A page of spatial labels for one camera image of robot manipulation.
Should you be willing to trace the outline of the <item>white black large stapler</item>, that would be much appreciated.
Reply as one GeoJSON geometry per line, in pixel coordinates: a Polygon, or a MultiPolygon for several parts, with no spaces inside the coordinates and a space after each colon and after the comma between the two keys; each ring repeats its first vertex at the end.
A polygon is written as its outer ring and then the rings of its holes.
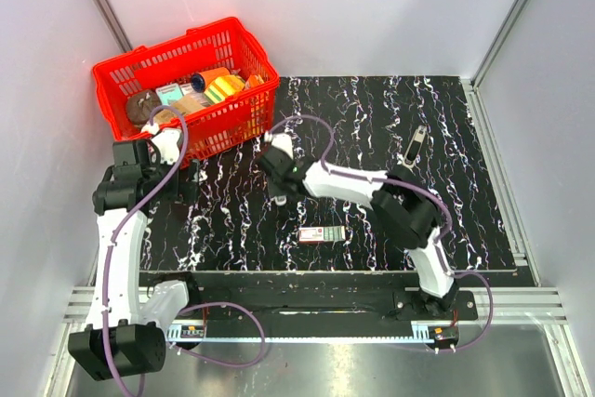
{"type": "Polygon", "coordinates": [[[417,163],[417,158],[423,148],[426,136],[427,128],[425,126],[419,126],[408,144],[403,156],[403,165],[410,170],[412,170],[417,163]]]}

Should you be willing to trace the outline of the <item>light blue small stapler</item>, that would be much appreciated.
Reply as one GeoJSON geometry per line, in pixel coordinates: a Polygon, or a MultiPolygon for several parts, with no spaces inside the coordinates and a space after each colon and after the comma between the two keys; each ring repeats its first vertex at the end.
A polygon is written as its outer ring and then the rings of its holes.
{"type": "Polygon", "coordinates": [[[286,203],[286,197],[285,196],[275,196],[273,198],[273,202],[278,205],[278,206],[282,206],[285,205],[286,203]]]}

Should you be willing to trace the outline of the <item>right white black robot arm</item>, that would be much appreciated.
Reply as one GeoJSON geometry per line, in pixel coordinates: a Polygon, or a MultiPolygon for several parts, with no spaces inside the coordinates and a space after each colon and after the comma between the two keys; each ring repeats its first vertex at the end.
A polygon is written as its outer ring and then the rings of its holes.
{"type": "Polygon", "coordinates": [[[331,198],[371,209],[385,234],[413,261],[419,282],[414,308],[442,319],[456,307],[458,284],[444,259],[440,215],[443,203],[411,182],[411,172],[365,171],[311,156],[295,160],[273,145],[258,158],[271,195],[331,198]]]}

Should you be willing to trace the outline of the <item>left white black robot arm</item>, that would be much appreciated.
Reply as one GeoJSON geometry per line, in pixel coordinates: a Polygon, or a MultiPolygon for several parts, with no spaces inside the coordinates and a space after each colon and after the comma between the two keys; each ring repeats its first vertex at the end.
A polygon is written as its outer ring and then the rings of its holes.
{"type": "Polygon", "coordinates": [[[168,329],[177,316],[192,318],[201,308],[202,298],[188,273],[167,277],[146,303],[139,298],[150,202],[197,191],[179,180],[183,150],[177,130],[116,142],[113,162],[92,194],[99,231],[97,277],[85,327],[70,334],[68,351],[96,381],[160,371],[168,329]]]}

